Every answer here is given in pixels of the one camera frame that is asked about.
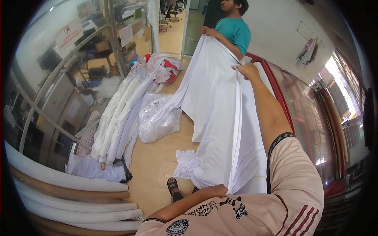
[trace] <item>teal t-shirt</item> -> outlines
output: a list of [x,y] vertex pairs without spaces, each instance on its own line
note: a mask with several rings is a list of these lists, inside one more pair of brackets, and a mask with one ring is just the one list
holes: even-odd
[[221,33],[233,45],[237,46],[240,53],[245,56],[251,42],[251,32],[243,19],[222,18],[218,21],[215,30]]

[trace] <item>scissors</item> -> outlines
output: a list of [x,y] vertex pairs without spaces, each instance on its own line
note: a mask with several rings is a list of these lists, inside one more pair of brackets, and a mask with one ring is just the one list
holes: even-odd
[[239,66],[242,66],[240,61],[238,59],[236,59],[231,53],[230,53],[230,56],[238,63]]

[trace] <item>maroon stripe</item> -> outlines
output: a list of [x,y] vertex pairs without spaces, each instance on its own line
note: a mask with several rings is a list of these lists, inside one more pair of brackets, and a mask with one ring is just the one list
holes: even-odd
[[282,197],[281,197],[280,195],[277,195],[277,194],[275,194],[275,195],[281,200],[283,206],[284,206],[285,209],[286,209],[286,217],[285,217],[285,219],[284,219],[284,221],[283,221],[283,223],[282,223],[282,228],[281,228],[280,231],[278,231],[278,233],[276,234],[276,236],[277,236],[277,235],[278,235],[279,233],[281,233],[281,231],[284,229],[284,226],[285,226],[285,223],[286,223],[287,217],[289,216],[289,211],[287,210],[287,206],[286,206],[284,200],[282,199]]
[[290,225],[290,227],[286,230],[285,234],[283,236],[287,236],[290,232],[290,230],[295,226],[295,224],[299,221],[299,219],[302,217],[303,213],[307,209],[308,205],[304,205],[301,212],[298,214],[298,216],[295,218],[293,223]]
[[305,223],[308,221],[310,218],[310,214],[315,210],[315,208],[311,208],[306,215],[306,218],[302,221],[302,223],[299,225],[299,227],[294,231],[293,236],[296,236],[298,231],[302,229],[302,227],[305,225]]
[[316,214],[318,214],[318,213],[319,213],[319,210],[317,210],[317,211],[315,212],[315,214],[312,216],[312,219],[311,219],[310,223],[308,224],[308,226],[306,227],[306,229],[305,229],[305,230],[304,230],[299,236],[303,236],[303,235],[305,235],[305,233],[308,231],[308,229],[310,228],[310,226],[311,226],[312,223],[314,222]]

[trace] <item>forearm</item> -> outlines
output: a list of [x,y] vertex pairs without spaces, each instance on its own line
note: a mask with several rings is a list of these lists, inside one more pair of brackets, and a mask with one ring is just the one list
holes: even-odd
[[168,222],[211,197],[212,196],[203,191],[203,189],[200,189],[197,192],[156,211],[147,218],[157,218]]
[[240,53],[240,49],[233,45],[225,36],[219,34],[216,39],[221,42],[226,48],[228,48],[235,56],[238,58],[239,61],[243,59],[243,55]]
[[274,139],[278,135],[292,132],[292,130],[281,105],[262,82],[261,78],[253,77],[249,81],[251,82],[255,96],[256,112],[264,148],[266,154],[268,154],[270,145]]

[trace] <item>warning sign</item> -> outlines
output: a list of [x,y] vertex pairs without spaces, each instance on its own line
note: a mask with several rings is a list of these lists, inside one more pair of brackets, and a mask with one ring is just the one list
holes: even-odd
[[83,27],[81,26],[80,18],[71,21],[59,31],[57,37],[55,38],[58,50],[66,50],[83,35]]

